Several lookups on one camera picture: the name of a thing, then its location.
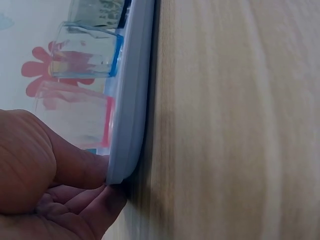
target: hand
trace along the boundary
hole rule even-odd
[[[33,114],[0,110],[0,239],[100,240],[126,205],[107,169]]]

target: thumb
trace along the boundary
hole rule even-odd
[[[56,161],[54,181],[59,184],[80,188],[96,189],[104,184],[109,156],[100,156],[70,144],[37,117],[35,121],[50,139]]]

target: wooden table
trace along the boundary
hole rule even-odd
[[[157,5],[141,163],[105,238],[320,239],[320,1]]]

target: red flower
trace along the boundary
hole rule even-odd
[[[50,42],[48,45],[49,52],[51,52],[54,42]],[[50,54],[46,52],[42,47],[37,46],[32,50],[32,55],[42,61],[28,61],[23,64],[21,73],[24,77],[33,78],[38,77],[32,81],[26,88],[26,95],[29,97],[35,97],[39,86],[43,81],[53,81],[60,82],[64,84],[69,84],[73,86],[78,86],[78,83],[85,85],[92,84],[95,80],[90,79],[80,79],[80,78],[56,78],[50,73],[51,57]]]

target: light wood grain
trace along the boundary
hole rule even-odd
[[[105,239],[320,239],[320,1],[158,8],[146,143]]]

